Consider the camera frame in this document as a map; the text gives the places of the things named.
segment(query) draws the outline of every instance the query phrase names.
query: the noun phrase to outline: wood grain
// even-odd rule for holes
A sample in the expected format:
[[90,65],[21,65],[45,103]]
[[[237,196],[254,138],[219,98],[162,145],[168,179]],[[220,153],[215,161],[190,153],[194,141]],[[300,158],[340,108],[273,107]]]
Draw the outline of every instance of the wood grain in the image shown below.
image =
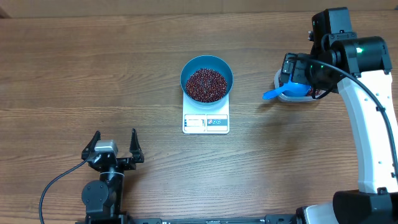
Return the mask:
[[396,0],[1,0],[12,18],[121,16],[148,14],[209,14],[236,12],[393,10]]
[[[260,217],[356,189],[343,101],[266,103],[287,52],[309,52],[312,12],[0,20],[0,223],[39,223],[47,183],[79,163],[96,130],[127,155],[136,128],[146,162],[126,173],[123,209],[160,218]],[[394,11],[352,12],[359,36],[380,35],[398,66]],[[193,57],[234,72],[231,132],[184,135],[179,76]],[[393,84],[393,97],[398,86]],[[74,223],[84,166],[50,188],[46,223]]]

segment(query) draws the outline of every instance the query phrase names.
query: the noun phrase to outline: blue scoop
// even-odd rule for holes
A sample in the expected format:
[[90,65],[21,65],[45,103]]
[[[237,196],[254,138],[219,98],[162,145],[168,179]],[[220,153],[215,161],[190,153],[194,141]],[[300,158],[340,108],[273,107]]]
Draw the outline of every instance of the blue scoop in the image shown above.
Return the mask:
[[290,74],[289,81],[287,83],[275,90],[265,92],[262,99],[270,100],[281,93],[285,93],[287,96],[305,96],[310,89],[311,86],[309,85],[292,82],[292,74]]

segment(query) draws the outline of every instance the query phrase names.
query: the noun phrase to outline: blue bowl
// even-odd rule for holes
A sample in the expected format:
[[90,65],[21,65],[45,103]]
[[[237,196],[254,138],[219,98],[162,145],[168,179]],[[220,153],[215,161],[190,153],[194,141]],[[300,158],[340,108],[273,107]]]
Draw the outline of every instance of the blue bowl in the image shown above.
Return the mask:
[[[213,69],[217,72],[219,72],[222,76],[224,76],[227,86],[226,86],[226,93],[223,96],[222,99],[211,102],[211,103],[203,103],[199,102],[197,100],[192,99],[188,94],[187,94],[187,89],[185,88],[188,79],[193,75],[197,70],[201,68],[207,68],[207,69]],[[191,98],[194,102],[198,103],[199,105],[202,106],[211,106],[219,103],[222,101],[230,91],[232,90],[232,85],[234,83],[234,77],[232,74],[231,68],[228,66],[228,64],[221,58],[212,56],[212,55],[202,55],[195,57],[191,61],[189,61],[184,68],[181,71],[181,88],[184,93]]]

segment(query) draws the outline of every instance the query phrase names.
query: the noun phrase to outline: plastic container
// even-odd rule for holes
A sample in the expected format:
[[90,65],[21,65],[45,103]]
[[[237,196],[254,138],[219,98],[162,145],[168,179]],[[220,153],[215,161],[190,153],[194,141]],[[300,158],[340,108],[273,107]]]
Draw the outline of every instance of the plastic container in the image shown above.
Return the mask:
[[[280,75],[280,69],[275,74],[274,78],[275,88],[279,88],[279,75]],[[279,101],[285,103],[303,103],[303,102],[306,103],[306,102],[316,101],[315,99],[312,98],[312,96],[287,96],[283,93],[278,95],[278,99]]]
[[[227,86],[226,86],[226,93],[222,97],[222,99],[211,103],[204,103],[192,99],[187,94],[185,85],[187,84],[188,79],[191,77],[191,75],[193,75],[197,70],[201,68],[213,69],[219,72],[225,78]],[[231,68],[223,59],[212,55],[202,55],[195,57],[194,59],[189,61],[181,71],[180,84],[182,91],[184,91],[184,93],[189,97],[190,100],[192,100],[194,103],[198,104],[201,107],[213,106],[220,102],[224,102],[224,99],[229,95],[230,91],[232,90],[233,83],[234,83],[234,77]]]

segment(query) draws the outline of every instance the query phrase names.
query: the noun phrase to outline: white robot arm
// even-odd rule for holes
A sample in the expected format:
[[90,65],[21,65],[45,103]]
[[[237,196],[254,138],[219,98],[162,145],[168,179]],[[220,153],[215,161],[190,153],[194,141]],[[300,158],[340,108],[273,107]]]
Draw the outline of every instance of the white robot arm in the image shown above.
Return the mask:
[[[287,83],[291,77],[325,90],[318,98],[330,92],[343,97],[358,155],[358,190],[336,192],[332,202],[298,208],[290,223],[395,223],[398,125],[387,45],[380,37],[359,39],[347,8],[320,12],[312,25],[311,54],[287,53],[280,80]],[[315,91],[312,97],[317,98]]]

